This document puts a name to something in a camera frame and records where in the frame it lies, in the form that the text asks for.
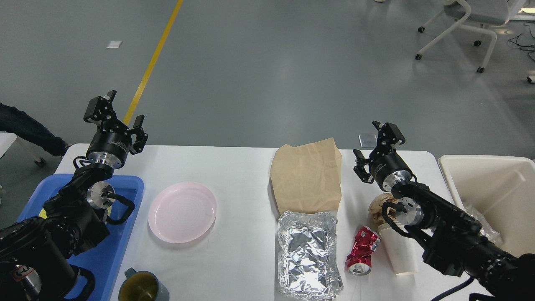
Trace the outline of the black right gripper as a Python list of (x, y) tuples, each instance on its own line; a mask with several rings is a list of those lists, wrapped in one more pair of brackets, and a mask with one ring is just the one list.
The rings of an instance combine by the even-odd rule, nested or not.
[(410, 181), (414, 177), (412, 170), (396, 152), (406, 138), (391, 122), (372, 121), (372, 125), (378, 131), (376, 147), (370, 158), (365, 158), (359, 149), (353, 149), (353, 170), (363, 183), (372, 184), (375, 181), (382, 191), (391, 192), (397, 183)]

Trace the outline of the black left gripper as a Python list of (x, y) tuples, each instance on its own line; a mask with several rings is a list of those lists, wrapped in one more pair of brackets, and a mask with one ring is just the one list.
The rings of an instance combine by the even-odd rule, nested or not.
[[(94, 97), (88, 103), (84, 121), (97, 125), (96, 133), (86, 152), (86, 158), (92, 163), (102, 163), (112, 169), (124, 166), (128, 152), (132, 155), (141, 153), (148, 140), (148, 134), (142, 127), (145, 115), (136, 117), (132, 128), (117, 128), (118, 119), (112, 102), (117, 91), (112, 90), (104, 97)], [(130, 136), (135, 136), (132, 143)]]

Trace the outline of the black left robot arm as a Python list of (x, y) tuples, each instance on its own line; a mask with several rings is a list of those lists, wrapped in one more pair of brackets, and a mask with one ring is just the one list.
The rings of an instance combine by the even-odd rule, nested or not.
[(1, 296), (7, 301), (65, 301), (79, 277), (86, 279), (76, 301), (86, 301), (95, 289), (95, 276), (68, 263), (96, 247), (110, 231), (134, 212), (135, 204), (106, 181), (124, 166), (128, 154), (141, 153), (148, 135), (143, 115), (132, 128), (113, 109), (116, 96), (90, 100), (84, 121), (97, 126), (85, 156), (73, 160), (72, 179), (46, 200), (46, 218), (30, 217), (1, 230)]

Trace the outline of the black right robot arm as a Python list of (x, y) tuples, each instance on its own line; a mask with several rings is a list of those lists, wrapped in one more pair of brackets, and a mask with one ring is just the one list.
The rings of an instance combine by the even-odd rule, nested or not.
[(488, 295), (471, 293), (471, 301), (533, 301), (534, 255), (514, 257), (480, 234), (482, 224), (464, 210), (417, 181), (396, 152), (406, 141), (391, 122), (373, 121), (376, 147), (364, 157), (354, 149), (354, 172), (364, 183), (377, 183), (396, 202), (384, 202), (381, 215), (394, 231), (416, 240), (423, 261), (443, 275), (469, 278), (434, 299), (439, 301), (478, 281)]

